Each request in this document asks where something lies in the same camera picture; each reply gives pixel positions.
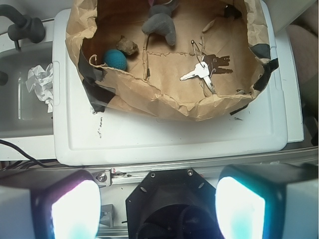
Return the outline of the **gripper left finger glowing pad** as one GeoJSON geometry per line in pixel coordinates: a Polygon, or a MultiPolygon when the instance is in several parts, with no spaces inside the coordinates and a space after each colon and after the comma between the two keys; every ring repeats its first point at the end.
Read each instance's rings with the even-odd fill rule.
{"type": "Polygon", "coordinates": [[[93,239],[101,196],[84,169],[12,169],[0,173],[2,239],[93,239]]]}

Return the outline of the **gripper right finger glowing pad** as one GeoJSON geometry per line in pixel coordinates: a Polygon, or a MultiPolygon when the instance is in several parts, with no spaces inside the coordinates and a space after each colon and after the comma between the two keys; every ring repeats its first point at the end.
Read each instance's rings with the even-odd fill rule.
{"type": "Polygon", "coordinates": [[[227,165],[217,183],[215,208],[226,239],[317,239],[319,167],[227,165]]]}

